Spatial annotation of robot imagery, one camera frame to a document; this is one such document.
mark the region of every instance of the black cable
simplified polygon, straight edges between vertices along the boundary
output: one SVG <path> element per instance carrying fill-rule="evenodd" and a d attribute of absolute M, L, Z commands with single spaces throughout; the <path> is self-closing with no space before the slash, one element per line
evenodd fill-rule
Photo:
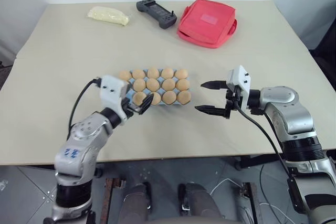
<path fill-rule="evenodd" d="M 271 144 L 273 150 L 275 151 L 275 153 L 277 154 L 279 160 L 280 160 L 280 163 L 283 167 L 283 169 L 285 170 L 286 174 L 288 175 L 288 177 L 290 178 L 290 174 L 288 172 L 288 169 L 284 163 L 284 161 L 282 160 L 277 148 L 275 147 L 272 139 L 270 138 L 270 136 L 267 134 L 267 132 L 264 130 L 264 128 L 259 124 L 257 123 L 255 120 L 253 120 L 252 118 L 250 118 L 247 114 L 245 114 L 244 111 L 241 110 L 241 108 L 239 107 L 237 101 L 234 102 L 234 105 L 235 105 L 235 108 L 239 111 L 240 114 L 242 114 L 243 117 L 245 117 L 247 120 L 249 120 L 251 123 L 253 123 L 254 125 L 256 125 L 262 132 L 263 134 L 266 136 L 266 138 L 268 139 L 269 143 Z"/>
<path fill-rule="evenodd" d="M 265 114 L 265 117 L 266 117 L 266 119 L 267 119 L 267 122 L 269 123 L 269 126 L 271 126 L 271 128 L 272 128 L 272 131 L 273 131 L 273 133 L 274 133 L 274 135 L 275 135 L 275 137 L 276 137 L 276 139 L 277 139 L 277 141 L 278 141 L 278 144 L 281 146 L 281 142 L 280 142 L 280 140 L 279 140 L 279 138 L 278 138 L 277 133 L 275 132 L 275 128 L 274 128 L 274 125 L 273 125 L 271 119 L 270 119 L 266 114 Z"/>
<path fill-rule="evenodd" d="M 262 165 L 261 170 L 260 170 L 260 174 L 259 174 L 259 183 L 260 183 L 261 192 L 262 192 L 262 195 L 264 196 L 265 201 L 267 202 L 269 208 L 271 209 L 272 213 L 274 214 L 275 218 L 277 219 L 277 221 L 278 221 L 280 224 L 282 224 L 281 221 L 279 220 L 278 216 L 275 214 L 275 212 L 274 212 L 274 210 L 273 210 L 273 207 L 271 206 L 270 202 L 268 201 L 268 199 L 267 199 L 267 197 L 266 197 L 266 194 L 265 194 L 265 192 L 264 192 L 264 189 L 263 189 L 263 187 L 262 187 L 263 185 L 262 185 L 262 183 L 261 183 L 261 174 L 262 174 L 262 171 L 263 171 L 263 169 L 264 169 L 264 166 L 265 166 L 265 165 Z"/>
<path fill-rule="evenodd" d="M 94 84 L 94 83 L 97 83 L 97 80 L 96 79 L 93 79 L 91 81 L 88 82 L 88 84 L 86 84 L 86 86 L 83 88 L 83 90 L 80 92 L 80 94 L 78 95 L 74 105 L 73 105 L 73 108 L 72 108 L 72 111 L 71 111 L 71 114 L 70 114 L 70 119 L 69 119 L 69 124 L 68 124 L 68 137 L 67 139 L 69 138 L 70 136 L 70 130 L 71 130 L 71 124 L 72 124 L 72 118 L 73 118 L 73 114 L 75 113 L 75 110 L 76 110 L 76 107 L 78 105 L 78 102 L 79 100 L 81 99 L 81 97 L 83 96 L 83 94 L 86 92 L 86 90 L 91 86 L 91 84 Z"/>

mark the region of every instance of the wire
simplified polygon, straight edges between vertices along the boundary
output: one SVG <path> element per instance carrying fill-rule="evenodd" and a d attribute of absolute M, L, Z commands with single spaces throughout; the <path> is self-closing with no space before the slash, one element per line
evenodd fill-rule
<path fill-rule="evenodd" d="M 263 202 L 263 203 L 260 203 L 259 205 L 269 205 L 269 206 L 271 206 L 271 207 L 273 207 L 273 208 L 275 208 L 275 209 L 277 209 L 280 213 L 282 213 L 282 215 L 283 216 L 285 216 L 290 222 L 292 222 L 293 224 L 295 224 L 295 222 L 294 221 L 292 221 L 292 219 L 291 218 L 289 218 L 283 211 L 281 211 L 277 206 L 274 206 L 274 205 L 270 205 L 269 203 L 265 203 L 265 202 Z"/>
<path fill-rule="evenodd" d="M 80 94 L 78 95 L 74 105 L 73 105 L 73 108 L 72 108 L 72 111 L 71 111 L 71 114 L 70 114 L 70 118 L 69 118 L 69 124 L 68 124 L 68 137 L 67 139 L 69 138 L 70 136 L 70 130 L 71 130 L 71 125 L 72 125 L 72 118 L 73 118 L 73 114 L 75 113 L 75 110 L 76 110 L 76 107 L 78 105 L 78 102 L 79 100 L 81 99 L 81 97 L 83 96 L 83 94 L 86 92 L 86 90 L 91 86 L 91 84 L 94 84 L 94 83 L 97 83 L 97 80 L 96 79 L 92 79 L 91 81 L 88 82 L 88 84 L 86 84 L 86 86 L 83 88 L 83 90 L 80 92 Z"/>
<path fill-rule="evenodd" d="M 272 131 L 273 131 L 273 133 L 274 133 L 274 135 L 275 135 L 275 137 L 276 137 L 276 139 L 277 139 L 279 145 L 281 146 L 281 142 L 280 142 L 280 140 L 279 140 L 279 138 L 278 138 L 277 133 L 275 132 L 275 128 L 274 128 L 274 125 L 273 125 L 271 119 L 270 119 L 266 114 L 265 114 L 265 117 L 266 117 L 266 119 L 267 119 L 267 122 L 269 123 L 269 126 L 271 126 L 271 129 L 272 129 Z"/>
<path fill-rule="evenodd" d="M 256 126 L 263 132 L 263 134 L 265 135 L 265 137 L 268 139 L 269 143 L 270 143 L 271 146 L 273 147 L 273 150 L 274 150 L 275 153 L 277 154 L 277 156 L 278 156 L 278 158 L 279 158 L 279 160 L 280 160 L 280 162 L 281 162 L 281 165 L 282 165 L 283 169 L 285 170 L 286 174 L 287 174 L 288 177 L 290 178 L 291 176 L 290 176 L 290 174 L 289 174 L 289 172 L 288 172 L 288 169 L 287 169 L 287 167 L 286 167 L 284 161 L 282 160 L 282 158 L 281 158 L 281 156 L 280 156 L 280 154 L 279 154 L 277 148 L 275 147 L 275 145 L 274 145 L 272 139 L 271 139 L 270 136 L 267 134 L 267 132 L 264 130 L 264 128 L 263 128 L 259 123 L 257 123 L 255 120 L 253 120 L 252 118 L 250 118 L 247 114 L 245 114 L 245 112 L 241 110 L 241 108 L 239 107 L 239 105 L 238 105 L 238 103 L 237 103 L 236 101 L 234 102 L 234 105 L 235 105 L 236 109 L 239 111 L 239 113 L 242 114 L 243 117 L 245 117 L 245 118 L 246 118 L 247 120 L 249 120 L 251 123 L 253 123 L 254 125 L 256 125 Z"/>
<path fill-rule="evenodd" d="M 250 209 L 247 208 L 247 207 L 244 207 L 244 211 L 245 211 L 245 213 L 248 217 L 249 222 L 254 224 L 253 216 L 252 216 L 252 213 L 251 213 Z"/>
<path fill-rule="evenodd" d="M 230 179 L 230 178 L 225 178 L 225 179 L 223 179 L 221 182 L 219 182 L 215 187 L 214 187 L 214 189 L 212 189 L 211 190 L 211 192 L 210 192 L 210 195 L 212 195 L 213 193 L 214 193 L 214 191 L 218 188 L 218 186 L 220 186 L 223 182 L 225 182 L 225 181 L 230 181 L 231 183 L 233 183 L 233 184 L 235 184 L 236 186 L 239 186 L 240 188 L 241 188 L 241 185 L 240 184 L 238 184 L 237 182 L 234 182 L 232 179 Z"/>
<path fill-rule="evenodd" d="M 261 192 L 262 192 L 262 195 L 263 195 L 264 198 L 265 198 L 265 201 L 268 203 L 269 208 L 271 209 L 272 213 L 274 214 L 275 218 L 276 218 L 277 221 L 281 224 L 281 221 L 279 220 L 278 216 L 275 214 L 273 208 L 271 207 L 271 204 L 270 204 L 270 202 L 268 201 L 268 199 L 267 199 L 267 197 L 266 197 L 266 194 L 265 194 L 265 192 L 264 192 L 264 189 L 263 189 L 263 187 L 262 187 L 263 185 L 262 185 L 262 183 L 261 183 L 261 174 L 262 174 L 262 171 L 263 171 L 263 169 L 264 169 L 264 166 L 265 166 L 265 165 L 262 165 L 261 170 L 260 170 L 260 173 L 259 173 L 259 183 L 260 183 Z"/>

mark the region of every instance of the plastic bag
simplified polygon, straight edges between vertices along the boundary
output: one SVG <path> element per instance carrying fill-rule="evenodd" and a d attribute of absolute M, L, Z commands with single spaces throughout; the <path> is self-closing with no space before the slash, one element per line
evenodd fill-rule
<path fill-rule="evenodd" d="M 95 20 L 106 21 L 121 25 L 127 25 L 129 22 L 129 17 L 123 12 L 108 7 L 95 6 L 88 12 L 88 17 Z"/>

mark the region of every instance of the blue label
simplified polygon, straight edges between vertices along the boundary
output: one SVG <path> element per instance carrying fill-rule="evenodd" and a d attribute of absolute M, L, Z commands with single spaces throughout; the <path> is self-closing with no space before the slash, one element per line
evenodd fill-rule
<path fill-rule="evenodd" d="M 64 155 L 65 155 L 66 157 L 68 157 L 68 156 L 70 155 L 71 158 L 76 158 L 79 152 L 80 152 L 80 151 L 79 151 L 78 149 L 72 149 L 72 150 L 71 150 L 70 148 L 67 148 L 67 149 L 65 149 L 65 151 L 64 151 Z"/>
<path fill-rule="evenodd" d="M 71 153 L 71 157 L 72 158 L 75 158 L 75 157 L 77 157 L 77 154 L 79 153 L 79 150 L 77 150 L 77 149 L 73 149 L 73 151 L 72 151 L 72 153 Z"/>
<path fill-rule="evenodd" d="M 64 155 L 65 155 L 65 156 L 68 156 L 70 150 L 71 150 L 71 149 L 65 149 L 65 151 L 64 151 Z"/>

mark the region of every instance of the robotic arm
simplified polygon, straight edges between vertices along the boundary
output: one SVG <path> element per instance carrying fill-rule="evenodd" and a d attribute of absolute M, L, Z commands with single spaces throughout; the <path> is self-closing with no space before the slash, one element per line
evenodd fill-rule
<path fill-rule="evenodd" d="M 285 86 L 250 90 L 250 76 L 242 66 L 230 71 L 228 81 L 209 81 L 201 87 L 227 89 L 225 109 L 195 107 L 201 112 L 229 119 L 239 106 L 242 112 L 248 108 L 268 118 L 286 158 L 294 209 L 313 224 L 336 223 L 336 175 L 297 92 Z"/>
<path fill-rule="evenodd" d="M 51 218 L 46 218 L 44 224 L 60 220 L 95 223 L 95 213 L 91 211 L 91 183 L 98 153 L 112 135 L 113 129 L 124 124 L 134 112 L 143 114 L 153 100 L 153 95 L 149 95 L 140 106 L 130 103 L 126 98 L 130 85 L 112 76 L 96 79 L 96 84 L 100 88 L 100 98 L 105 108 L 73 125 L 68 141 L 57 153 L 56 203 Z"/>

